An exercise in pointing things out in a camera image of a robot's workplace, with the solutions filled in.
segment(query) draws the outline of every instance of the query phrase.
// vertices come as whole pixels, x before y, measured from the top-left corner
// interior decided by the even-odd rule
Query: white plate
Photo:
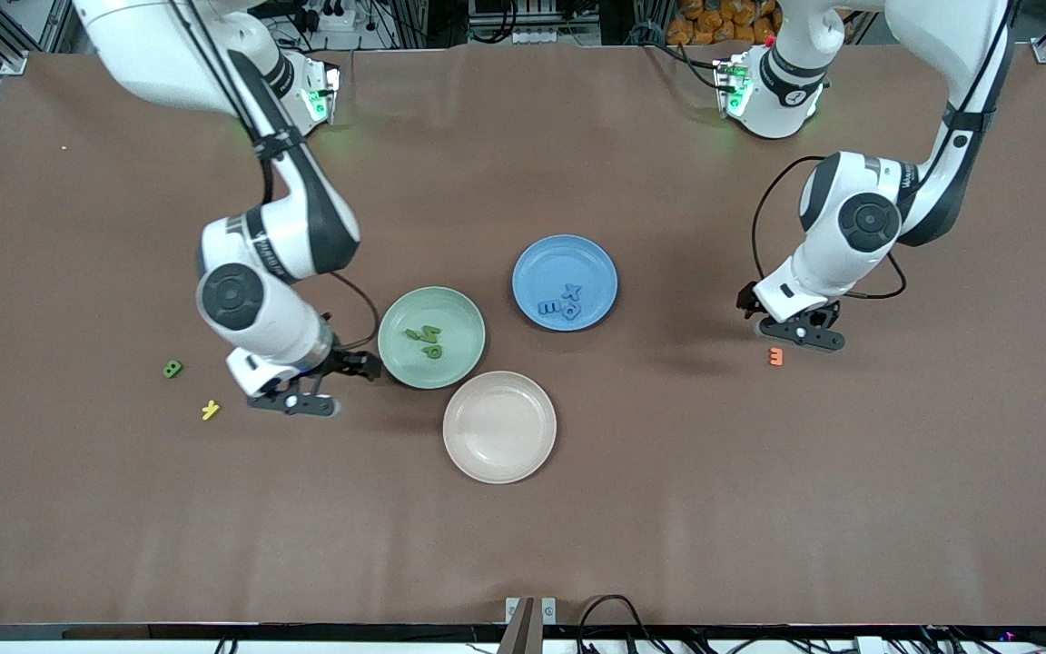
[[[484,373],[447,405],[444,443],[454,465],[475,479],[526,479],[555,445],[555,407],[540,384],[518,373]]]

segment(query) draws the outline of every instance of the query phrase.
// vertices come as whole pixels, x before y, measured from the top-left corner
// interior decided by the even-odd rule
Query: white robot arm
[[[744,86],[751,86],[750,91],[738,103],[745,113],[734,116],[767,136],[792,134],[805,120],[801,105],[784,107],[783,96],[775,94],[777,88],[784,91],[787,87],[768,82],[771,62],[795,61],[788,64],[788,70],[817,69],[817,74],[824,75],[827,53],[832,59],[842,43],[842,21],[832,10],[837,3],[783,4],[784,25],[774,48],[755,60],[765,62],[756,69],[764,80],[751,86],[758,78],[753,77],[752,67],[748,70]],[[810,5],[813,12],[805,10]],[[895,242],[929,244],[951,229],[1011,63],[1008,0],[888,0],[850,7],[863,5],[884,8],[891,32],[941,71],[950,94],[925,164],[857,153],[837,153],[819,162],[801,191],[805,241],[780,268],[740,294],[738,307],[747,316],[768,313],[758,324],[761,333],[826,351],[845,344],[840,334],[827,331],[838,316],[838,298],[871,272]],[[792,22],[794,14],[801,24]],[[788,38],[794,31],[797,37]],[[795,54],[790,50],[775,54],[783,43],[797,43]],[[737,98],[730,94],[726,99]]]
[[[233,348],[229,370],[250,405],[333,415],[317,394],[328,373],[376,378],[382,362],[340,347],[327,317],[291,288],[336,272],[361,241],[348,204],[325,179],[304,134],[332,114],[336,70],[281,52],[250,4],[207,0],[75,0],[105,67],[134,95],[240,117],[265,172],[266,198],[204,227],[196,305]],[[154,42],[146,43],[152,38]],[[273,167],[290,194],[273,200]],[[312,377],[313,392],[299,380]]]

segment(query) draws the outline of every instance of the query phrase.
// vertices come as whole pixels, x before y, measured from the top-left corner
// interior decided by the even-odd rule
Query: brown mat
[[[462,475],[453,389],[333,380],[333,422],[245,407],[192,300],[200,228],[258,197],[244,136],[37,55],[0,92],[0,622],[480,622],[520,593],[569,621],[618,591],[657,623],[1046,623],[1046,67],[1017,55],[958,226],[901,249],[908,293],[848,301],[846,351],[788,347],[783,368],[732,307],[752,207],[797,156],[925,160],[926,64],[846,49],[784,141],[721,122],[655,52],[355,67],[348,128],[313,137],[361,220],[349,276],[382,309],[474,298],[477,371],[547,388],[551,458],[506,488]],[[768,265],[800,240],[804,171],[763,218]],[[510,297],[516,256],[564,231],[621,274],[586,333]],[[333,278],[299,289],[367,330]]]

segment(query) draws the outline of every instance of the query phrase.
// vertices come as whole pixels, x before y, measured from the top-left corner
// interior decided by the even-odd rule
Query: green plate
[[[439,332],[433,335],[424,328]],[[407,330],[418,340],[407,335]],[[404,294],[383,316],[378,330],[382,363],[395,380],[415,389],[440,389],[468,376],[482,356],[485,341],[486,326],[478,307],[462,293],[442,286]],[[438,359],[424,352],[424,347],[433,346],[441,348]]]

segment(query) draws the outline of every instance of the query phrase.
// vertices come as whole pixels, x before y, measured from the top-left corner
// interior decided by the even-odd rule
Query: plate
[[[572,234],[536,241],[520,255],[511,290],[520,310],[555,332],[585,330],[616,301],[616,266],[594,242]]]
[[[540,384],[498,369],[460,386],[444,418],[454,465],[488,484],[509,484],[540,469],[555,445],[555,407]]]
[[[404,294],[378,328],[382,363],[395,380],[415,389],[440,389],[468,376],[482,356],[485,341],[486,326],[478,307],[444,286]],[[429,352],[432,347],[438,351]]]

